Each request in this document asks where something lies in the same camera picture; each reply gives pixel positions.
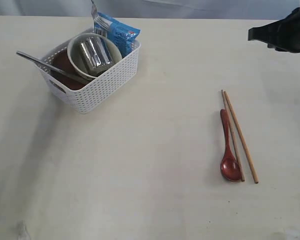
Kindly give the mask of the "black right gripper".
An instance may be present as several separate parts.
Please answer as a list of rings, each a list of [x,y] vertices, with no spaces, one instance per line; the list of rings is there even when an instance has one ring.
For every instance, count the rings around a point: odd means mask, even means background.
[[[274,43],[278,52],[300,53],[300,7],[284,19],[249,29],[247,40]]]

